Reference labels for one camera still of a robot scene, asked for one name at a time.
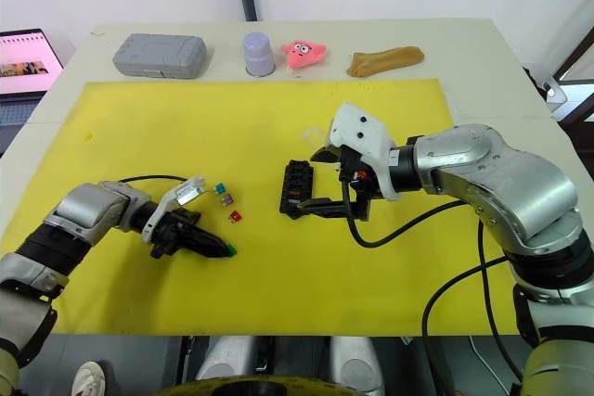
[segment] pink starfish toy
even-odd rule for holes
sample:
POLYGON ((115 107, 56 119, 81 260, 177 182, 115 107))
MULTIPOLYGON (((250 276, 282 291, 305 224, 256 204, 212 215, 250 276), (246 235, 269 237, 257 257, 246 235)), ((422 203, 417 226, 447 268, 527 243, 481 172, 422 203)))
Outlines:
POLYGON ((326 56, 325 45, 306 41, 293 41, 289 45, 283 45, 282 51, 287 53, 287 65, 292 69, 315 64, 326 56))

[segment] laptop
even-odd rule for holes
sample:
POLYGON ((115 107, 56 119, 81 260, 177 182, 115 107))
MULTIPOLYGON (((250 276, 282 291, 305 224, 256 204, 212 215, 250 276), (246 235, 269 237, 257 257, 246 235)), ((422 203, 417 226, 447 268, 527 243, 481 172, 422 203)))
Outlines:
POLYGON ((61 72, 41 29, 0 32, 0 154, 61 72))

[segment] black fuse holder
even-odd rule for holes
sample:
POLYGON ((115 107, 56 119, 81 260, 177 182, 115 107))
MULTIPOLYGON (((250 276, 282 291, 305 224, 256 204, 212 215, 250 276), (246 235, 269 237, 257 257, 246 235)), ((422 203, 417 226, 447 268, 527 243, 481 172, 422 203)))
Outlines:
POLYGON ((285 178, 280 196, 280 213, 297 220, 308 212, 299 209, 299 204, 311 199, 314 187, 314 168, 307 161, 291 160, 285 167, 285 178))

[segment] keyboard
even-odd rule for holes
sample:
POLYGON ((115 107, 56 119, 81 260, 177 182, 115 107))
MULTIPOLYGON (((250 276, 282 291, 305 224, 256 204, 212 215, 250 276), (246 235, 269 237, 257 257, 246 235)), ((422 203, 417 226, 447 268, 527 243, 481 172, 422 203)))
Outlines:
POLYGON ((37 103, 10 103, 0 104, 0 127, 8 125, 22 125, 31 116, 37 103))

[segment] white table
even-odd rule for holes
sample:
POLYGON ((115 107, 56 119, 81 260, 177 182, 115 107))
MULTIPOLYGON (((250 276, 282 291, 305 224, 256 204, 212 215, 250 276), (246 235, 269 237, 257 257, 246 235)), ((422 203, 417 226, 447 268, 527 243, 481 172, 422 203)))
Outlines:
POLYGON ((395 19, 96 27, 0 159, 0 235, 85 83, 171 81, 126 77, 115 69, 111 58, 132 32, 202 37, 209 55, 205 67, 198 79, 180 81, 197 83, 352 80, 345 71, 354 51, 417 45, 425 53, 422 63, 386 71, 373 79, 438 78, 455 123, 491 125, 513 147, 534 152, 561 167, 578 188, 585 227, 594 234, 594 184, 495 25, 488 19, 395 19), (265 78, 253 78, 245 70, 241 40, 253 31, 268 34, 278 51, 278 68, 265 78), (326 44, 328 58, 304 70, 286 70, 279 48, 294 39, 326 44))

